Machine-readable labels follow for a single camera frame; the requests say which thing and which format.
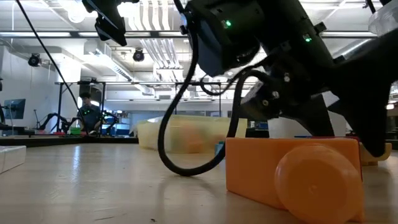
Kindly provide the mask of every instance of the man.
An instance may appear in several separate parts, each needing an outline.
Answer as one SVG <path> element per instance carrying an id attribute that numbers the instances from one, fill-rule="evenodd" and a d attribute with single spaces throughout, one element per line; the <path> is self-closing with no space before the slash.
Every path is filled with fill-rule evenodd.
<path id="1" fill-rule="evenodd" d="M 101 109 L 99 106 L 95 106 L 91 104 L 91 95 L 89 93 L 80 94 L 80 98 L 83 102 L 83 106 L 80 108 L 81 113 L 83 114 L 85 127 L 82 122 L 79 121 L 79 125 L 82 131 L 87 131 L 89 133 L 93 131 L 98 131 L 101 125 Z"/>

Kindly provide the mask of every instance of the security camera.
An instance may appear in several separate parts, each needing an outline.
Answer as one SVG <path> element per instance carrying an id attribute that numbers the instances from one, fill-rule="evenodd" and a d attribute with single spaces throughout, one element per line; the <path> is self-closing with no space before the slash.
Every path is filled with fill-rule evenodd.
<path id="1" fill-rule="evenodd" d="M 32 67 L 40 67 L 42 65 L 42 59 L 40 58 L 40 54 L 38 53 L 32 54 L 27 63 Z"/>
<path id="2" fill-rule="evenodd" d="M 132 56 L 132 59 L 136 62 L 141 62 L 144 60 L 144 53 L 142 52 L 142 49 L 136 49 L 136 52 Z"/>

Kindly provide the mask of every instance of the computer monitor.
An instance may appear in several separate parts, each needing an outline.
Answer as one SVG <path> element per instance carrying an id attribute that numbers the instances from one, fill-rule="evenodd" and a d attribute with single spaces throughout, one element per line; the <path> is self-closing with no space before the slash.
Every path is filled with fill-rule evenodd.
<path id="1" fill-rule="evenodd" d="M 26 99 L 5 100 L 3 104 L 6 119 L 24 119 Z"/>

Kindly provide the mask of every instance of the orange plastic toy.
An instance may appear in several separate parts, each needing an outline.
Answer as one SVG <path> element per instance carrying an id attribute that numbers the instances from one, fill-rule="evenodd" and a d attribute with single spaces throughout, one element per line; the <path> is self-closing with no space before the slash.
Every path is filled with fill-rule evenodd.
<path id="1" fill-rule="evenodd" d="M 227 139 L 226 186 L 307 223 L 364 221 L 354 139 Z"/>

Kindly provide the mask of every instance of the wooden table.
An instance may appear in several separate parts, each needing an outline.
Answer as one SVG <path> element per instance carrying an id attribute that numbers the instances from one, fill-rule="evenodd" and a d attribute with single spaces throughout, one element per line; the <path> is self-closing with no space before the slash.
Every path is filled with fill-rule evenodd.
<path id="1" fill-rule="evenodd" d="M 197 166 L 211 155 L 173 155 Z M 364 167 L 368 223 L 398 223 L 398 153 Z M 0 175 L 1 224 L 300 223 L 225 189 L 224 164 L 195 178 L 173 175 L 135 144 L 31 148 Z"/>

